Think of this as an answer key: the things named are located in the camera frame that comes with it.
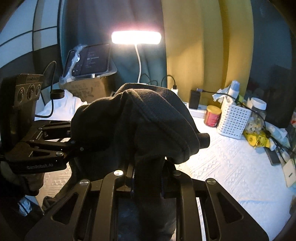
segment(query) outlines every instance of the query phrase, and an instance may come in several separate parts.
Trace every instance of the lamp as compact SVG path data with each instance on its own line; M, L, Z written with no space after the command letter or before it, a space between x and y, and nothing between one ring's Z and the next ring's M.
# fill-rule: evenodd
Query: lamp
M111 35L112 42L115 44L134 44L136 53L138 56L139 61L139 77L138 77L138 83L140 83L140 77L141 77L141 60L140 55L138 52L137 45L138 44L159 44L161 40L161 34L158 32L152 32L152 31L116 31L113 32Z

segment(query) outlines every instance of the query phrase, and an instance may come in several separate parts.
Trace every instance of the white perforated basket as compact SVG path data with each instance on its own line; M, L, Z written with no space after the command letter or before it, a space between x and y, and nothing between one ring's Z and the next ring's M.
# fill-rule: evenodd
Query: white perforated basket
M251 110L230 104L227 98L224 98L221 110L217 132L223 136L240 139L251 115Z

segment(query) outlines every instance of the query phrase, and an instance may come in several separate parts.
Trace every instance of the blue curtain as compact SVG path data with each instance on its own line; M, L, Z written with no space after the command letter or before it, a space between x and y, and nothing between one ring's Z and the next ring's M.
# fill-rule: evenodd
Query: blue curtain
M111 34L118 30L159 31L159 45L138 45L142 73L151 80L166 75L166 52L161 0L71 0L65 1L62 19L62 58L78 44L94 45L111 41ZM136 83L139 75L138 58L134 45L112 46L112 59L117 67L115 85ZM143 76L140 82L149 82Z

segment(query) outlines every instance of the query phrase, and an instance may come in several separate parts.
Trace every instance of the glowing lamp head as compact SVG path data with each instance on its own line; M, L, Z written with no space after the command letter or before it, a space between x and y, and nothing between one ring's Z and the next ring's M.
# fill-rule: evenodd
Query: glowing lamp head
M152 31L116 31L111 39L115 44L159 44L161 34Z

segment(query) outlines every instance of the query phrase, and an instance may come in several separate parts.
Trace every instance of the white jar lid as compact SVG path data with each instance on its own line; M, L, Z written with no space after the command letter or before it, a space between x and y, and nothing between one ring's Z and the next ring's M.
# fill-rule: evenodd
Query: white jar lid
M267 104L263 100L253 97L253 98L251 98L251 102L255 108L257 108L259 110L266 110Z

